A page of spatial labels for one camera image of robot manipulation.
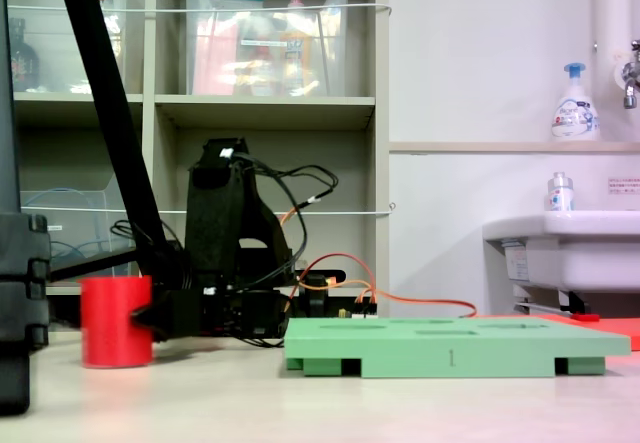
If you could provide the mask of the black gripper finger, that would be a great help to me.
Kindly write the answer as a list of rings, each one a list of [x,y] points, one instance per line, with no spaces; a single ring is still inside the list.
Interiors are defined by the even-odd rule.
[[[149,303],[134,308],[131,323],[151,332],[154,342],[166,342],[172,338],[172,309],[169,292],[156,292]]]

